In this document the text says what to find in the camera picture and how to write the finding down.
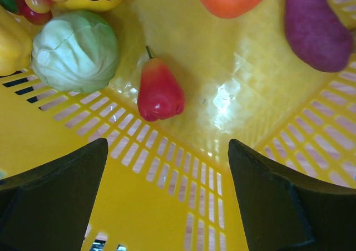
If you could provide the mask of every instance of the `fruit stem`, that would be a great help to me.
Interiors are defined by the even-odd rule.
[[[149,48],[148,46],[146,46],[146,51],[147,51],[147,53],[149,54],[149,58],[152,59],[153,56],[152,56],[151,50],[150,50],[150,48]]]

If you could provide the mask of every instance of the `purple vegetable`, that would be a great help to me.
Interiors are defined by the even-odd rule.
[[[347,67],[353,36],[327,0],[286,0],[284,25],[291,49],[305,63],[324,72]]]

